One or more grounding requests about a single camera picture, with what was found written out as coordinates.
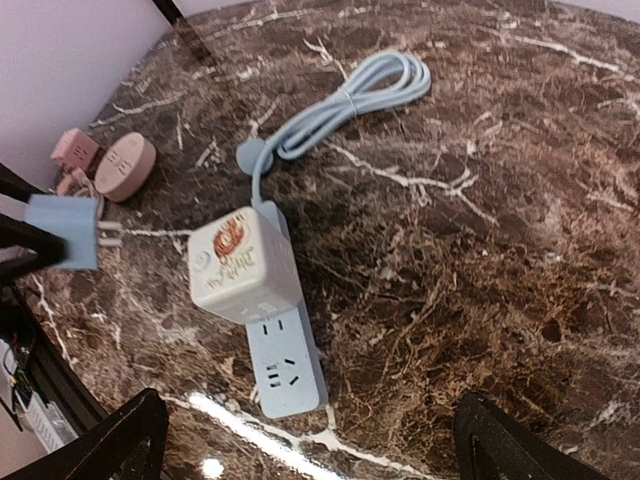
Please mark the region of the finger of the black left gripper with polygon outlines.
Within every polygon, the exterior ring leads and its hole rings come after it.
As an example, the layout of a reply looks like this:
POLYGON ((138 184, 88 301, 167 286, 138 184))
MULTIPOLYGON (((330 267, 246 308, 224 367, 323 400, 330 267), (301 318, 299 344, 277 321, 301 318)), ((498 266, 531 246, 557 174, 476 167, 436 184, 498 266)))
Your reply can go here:
MULTIPOLYGON (((31 185, 5 165, 1 165, 1 194, 28 203, 43 191, 31 185)), ((27 250, 23 256, 1 261, 1 286, 20 277, 53 266, 66 259, 66 242, 49 232, 1 214, 1 248, 21 247, 27 250)))

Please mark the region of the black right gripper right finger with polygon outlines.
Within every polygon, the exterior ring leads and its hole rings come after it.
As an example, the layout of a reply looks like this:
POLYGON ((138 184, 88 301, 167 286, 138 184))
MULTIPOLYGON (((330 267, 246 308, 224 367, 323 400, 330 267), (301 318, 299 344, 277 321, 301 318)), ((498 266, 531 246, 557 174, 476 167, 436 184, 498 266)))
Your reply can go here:
POLYGON ((462 479, 603 479, 605 476, 551 447, 487 397, 463 395, 454 417, 462 479))

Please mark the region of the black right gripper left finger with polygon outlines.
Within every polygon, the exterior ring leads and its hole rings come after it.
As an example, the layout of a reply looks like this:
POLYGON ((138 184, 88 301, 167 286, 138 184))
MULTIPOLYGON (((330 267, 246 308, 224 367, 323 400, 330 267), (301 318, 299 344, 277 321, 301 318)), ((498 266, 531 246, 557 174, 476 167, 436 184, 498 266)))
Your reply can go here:
POLYGON ((146 388, 73 442, 7 477, 24 479, 159 479, 168 410, 146 388))

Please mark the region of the blue cube adapter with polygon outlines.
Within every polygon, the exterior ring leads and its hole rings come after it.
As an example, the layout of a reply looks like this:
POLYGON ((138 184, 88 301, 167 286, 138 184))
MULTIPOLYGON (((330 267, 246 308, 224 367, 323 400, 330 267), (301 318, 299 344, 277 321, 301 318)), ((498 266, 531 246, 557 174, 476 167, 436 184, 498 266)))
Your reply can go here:
POLYGON ((102 231, 120 232, 121 224, 101 221, 101 201, 90 197, 32 195, 27 203, 27 224, 59 237, 65 257, 56 263, 62 269, 98 267, 98 248, 119 248, 122 239, 102 237, 102 231))

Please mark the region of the blue power strip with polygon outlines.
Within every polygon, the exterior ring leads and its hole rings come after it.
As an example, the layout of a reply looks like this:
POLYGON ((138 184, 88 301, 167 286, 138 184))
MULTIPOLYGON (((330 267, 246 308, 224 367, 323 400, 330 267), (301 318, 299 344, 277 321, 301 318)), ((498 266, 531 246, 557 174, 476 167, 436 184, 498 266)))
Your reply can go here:
POLYGON ((328 391, 304 300, 246 327, 264 415, 278 419, 326 405, 328 391))

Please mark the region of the white cube socket adapter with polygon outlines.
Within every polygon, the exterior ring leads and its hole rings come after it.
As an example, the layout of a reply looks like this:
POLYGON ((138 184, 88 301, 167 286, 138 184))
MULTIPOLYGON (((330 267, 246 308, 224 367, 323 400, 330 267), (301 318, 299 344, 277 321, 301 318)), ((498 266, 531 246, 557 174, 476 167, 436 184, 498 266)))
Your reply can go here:
POLYGON ((303 297, 290 240, 250 206, 195 230, 188 267, 192 302, 237 324, 287 312, 303 297))

